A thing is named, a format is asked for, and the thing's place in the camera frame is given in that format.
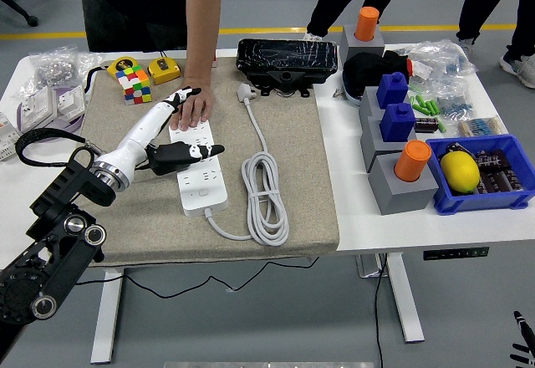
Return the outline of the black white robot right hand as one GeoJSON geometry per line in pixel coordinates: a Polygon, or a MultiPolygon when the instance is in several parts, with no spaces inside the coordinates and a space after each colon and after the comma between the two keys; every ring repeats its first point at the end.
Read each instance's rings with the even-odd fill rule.
{"type": "Polygon", "coordinates": [[[524,344],[514,343],[513,349],[522,352],[522,354],[510,354],[509,357],[517,363],[534,367],[534,332],[519,311],[514,310],[513,316],[520,329],[524,344]]]}

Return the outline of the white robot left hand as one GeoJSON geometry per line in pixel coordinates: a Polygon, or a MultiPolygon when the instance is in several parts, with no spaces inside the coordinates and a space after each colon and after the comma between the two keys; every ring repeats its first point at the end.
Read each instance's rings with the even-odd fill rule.
{"type": "Polygon", "coordinates": [[[161,176],[224,152],[225,147],[221,145],[192,145],[183,141],[163,146],[151,144],[179,106],[185,103],[189,96],[198,95],[200,92],[200,89],[185,87],[153,106],[114,151],[95,160],[91,171],[97,176],[115,179],[118,187],[128,187],[134,180],[136,169],[149,168],[157,176],[161,176]]]}

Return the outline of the person's left hand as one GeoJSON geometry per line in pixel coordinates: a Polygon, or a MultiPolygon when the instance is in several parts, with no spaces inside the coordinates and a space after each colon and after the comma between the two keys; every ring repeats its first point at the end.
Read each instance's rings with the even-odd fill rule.
{"type": "Polygon", "coordinates": [[[182,88],[185,87],[200,89],[201,92],[198,95],[191,95],[172,115],[170,119],[172,130],[188,130],[191,127],[197,127],[199,122],[207,121],[212,113],[215,97],[209,80],[186,77],[182,84],[182,88]]]}

